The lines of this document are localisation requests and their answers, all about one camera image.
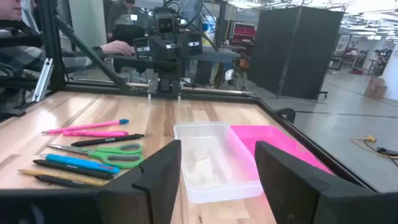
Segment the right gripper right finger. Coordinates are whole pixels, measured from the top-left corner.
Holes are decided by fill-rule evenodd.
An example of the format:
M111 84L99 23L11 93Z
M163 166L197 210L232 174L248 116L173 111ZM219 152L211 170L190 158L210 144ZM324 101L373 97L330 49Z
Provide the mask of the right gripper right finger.
M254 158L277 224L398 224L398 192L375 193L264 141Z

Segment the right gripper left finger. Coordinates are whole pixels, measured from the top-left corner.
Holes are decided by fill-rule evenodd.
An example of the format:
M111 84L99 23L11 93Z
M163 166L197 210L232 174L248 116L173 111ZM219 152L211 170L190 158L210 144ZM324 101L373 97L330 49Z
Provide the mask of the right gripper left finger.
M0 224L170 224L181 158L173 140L102 187L0 190Z

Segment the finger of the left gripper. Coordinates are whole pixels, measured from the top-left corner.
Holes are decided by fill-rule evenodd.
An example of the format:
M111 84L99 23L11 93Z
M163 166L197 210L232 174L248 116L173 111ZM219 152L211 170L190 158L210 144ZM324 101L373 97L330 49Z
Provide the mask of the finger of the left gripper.
M167 48L164 41L157 36L150 38L150 49L156 60L167 60Z
M174 47L171 59L186 59L188 57L188 38L186 34L172 35Z

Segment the clear pink-lidded supply box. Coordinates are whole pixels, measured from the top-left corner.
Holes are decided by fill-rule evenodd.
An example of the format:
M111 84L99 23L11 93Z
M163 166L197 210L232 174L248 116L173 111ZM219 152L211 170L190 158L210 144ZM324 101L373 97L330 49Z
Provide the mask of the clear pink-lidded supply box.
M174 136L182 144L181 171L187 197L195 204L258 197L263 193L254 160L257 141L329 171L298 141L271 125L177 123Z

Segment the black pen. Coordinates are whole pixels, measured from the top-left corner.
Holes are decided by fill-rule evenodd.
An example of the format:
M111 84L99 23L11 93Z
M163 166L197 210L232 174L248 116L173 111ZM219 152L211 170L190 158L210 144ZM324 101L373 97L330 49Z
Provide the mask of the black pen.
M59 177L53 177L50 175L35 175L34 177L41 182L59 185L63 187L82 188L82 189L94 187L94 185L85 184L74 180L63 179Z
M71 146L75 147L83 147L83 146L93 146L98 144L107 144L112 142L120 142L120 141L129 141L143 138L144 134L133 134L128 136L120 136L120 137L113 137L113 138L104 138L104 139L94 139L94 140L87 140L87 141L78 141L71 144Z
M72 172L72 173L76 173L76 174L87 175L89 177L96 177L96 178L103 179L103 180L114 179L113 174L110 174L110 173L107 173L104 171L87 169L84 167L77 167L77 166L73 166L73 165L62 164L59 162L52 162L52 161L37 159L37 160L33 160L33 163L38 166L41 166L41 167L47 167L47 168L51 168L51 169L57 169L57 170L63 170L63 171Z

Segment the green scissors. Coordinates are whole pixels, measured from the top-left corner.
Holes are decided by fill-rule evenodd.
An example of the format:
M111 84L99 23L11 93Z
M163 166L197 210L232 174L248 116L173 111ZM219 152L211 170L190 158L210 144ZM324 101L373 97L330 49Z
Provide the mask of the green scissors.
M48 144L48 147L78 154L86 154L92 159L97 159L106 165L121 169L134 168L144 160L142 146L140 144L127 144L115 147L75 147Z

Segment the blue pen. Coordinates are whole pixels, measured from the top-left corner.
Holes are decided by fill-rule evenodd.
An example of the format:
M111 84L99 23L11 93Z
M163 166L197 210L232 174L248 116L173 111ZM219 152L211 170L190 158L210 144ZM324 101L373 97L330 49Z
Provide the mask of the blue pen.
M46 161L59 162L76 167L82 167L91 170L98 170L102 172L108 172L110 174L120 173L120 168L102 164L99 162L88 161L84 159L78 159L75 157L61 156L58 154L42 154L41 157L45 158Z

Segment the pink highlighter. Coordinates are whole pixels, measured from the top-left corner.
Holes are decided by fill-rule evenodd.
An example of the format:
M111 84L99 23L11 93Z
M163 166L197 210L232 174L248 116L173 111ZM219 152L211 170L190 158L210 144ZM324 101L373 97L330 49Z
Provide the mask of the pink highlighter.
M64 131L62 133L64 136L89 136L89 137L104 137L104 138L113 138L113 137L121 137L128 136L129 133L125 131Z

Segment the pink pencil blue cap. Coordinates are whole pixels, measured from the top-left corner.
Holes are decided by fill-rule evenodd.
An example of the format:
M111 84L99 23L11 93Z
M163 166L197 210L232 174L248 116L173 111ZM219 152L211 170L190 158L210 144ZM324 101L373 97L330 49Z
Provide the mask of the pink pencil blue cap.
M115 121L107 121L107 122L102 122L102 123L93 123L93 124L86 124L86 125L81 125L81 126L70 126L67 128L58 128L58 129L51 129L47 131L42 131L42 134L58 134L62 133L64 131L78 131L78 130L84 130L84 129L93 129L93 128L102 128L106 126L114 126L114 125L120 125L120 124L128 124L129 120L128 119L119 119Z

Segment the yellow wooden pencil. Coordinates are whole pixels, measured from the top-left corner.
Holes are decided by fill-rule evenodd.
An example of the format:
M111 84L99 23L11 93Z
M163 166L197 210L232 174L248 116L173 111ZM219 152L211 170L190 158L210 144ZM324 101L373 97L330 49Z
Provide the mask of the yellow wooden pencil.
M103 186L108 183L105 180L96 180L96 179L92 179L89 177L80 177L80 176L69 175L69 174L59 174L56 172L50 172L50 171L46 171L46 170L19 169L18 171L23 174L26 174L26 175L32 175L32 176L49 175L51 177L58 177L61 179L72 180L72 181L81 182L84 184L91 184L91 185L94 185L97 187Z

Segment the person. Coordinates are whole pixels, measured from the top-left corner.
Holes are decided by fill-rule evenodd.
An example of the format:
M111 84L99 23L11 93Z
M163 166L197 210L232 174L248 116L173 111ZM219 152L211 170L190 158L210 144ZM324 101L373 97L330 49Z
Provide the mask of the person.
M112 38L113 29L116 24L129 24L131 9L134 7L136 0L115 0L108 10L106 19L106 35Z
M0 0L0 20L21 21L22 7L21 0ZM100 46L92 50L100 58L106 55ZM65 70L75 72L90 68L93 62L81 52L62 52ZM10 46L0 47L0 67L19 68L40 72L46 59L45 51L42 48L32 46Z

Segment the grey desk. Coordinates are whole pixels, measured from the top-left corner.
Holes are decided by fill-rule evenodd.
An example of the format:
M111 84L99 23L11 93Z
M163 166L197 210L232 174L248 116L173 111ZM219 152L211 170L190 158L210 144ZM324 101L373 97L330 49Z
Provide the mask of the grey desk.
M210 78L214 64L232 63L233 59L236 57L240 57L240 54L224 48L219 48L215 51L212 47L204 46L201 55L189 56L190 60L197 61L197 69L195 78L193 79L194 82L199 85L211 83Z

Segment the red storage bins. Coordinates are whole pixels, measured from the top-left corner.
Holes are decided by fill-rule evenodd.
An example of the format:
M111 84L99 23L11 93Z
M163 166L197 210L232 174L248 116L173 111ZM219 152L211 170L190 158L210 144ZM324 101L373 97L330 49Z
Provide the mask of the red storage bins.
M234 22L231 28L230 44L233 46L253 45L256 29L255 24Z

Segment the black partition panel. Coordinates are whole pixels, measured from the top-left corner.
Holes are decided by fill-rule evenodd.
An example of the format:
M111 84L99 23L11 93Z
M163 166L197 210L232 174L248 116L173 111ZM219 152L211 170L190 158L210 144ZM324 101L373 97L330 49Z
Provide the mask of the black partition panel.
M317 100L342 18L305 6L262 11L248 79L278 97Z

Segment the silver metal bracket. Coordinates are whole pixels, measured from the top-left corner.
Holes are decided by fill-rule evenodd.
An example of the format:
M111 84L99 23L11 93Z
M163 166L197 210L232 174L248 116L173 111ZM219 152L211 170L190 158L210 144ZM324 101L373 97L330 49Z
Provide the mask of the silver metal bracket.
M39 102L44 99L44 96L47 92L47 88L49 85L50 77L53 71L53 59L46 58L44 62L44 66L40 72L40 77L38 79L36 88L32 95L33 102Z

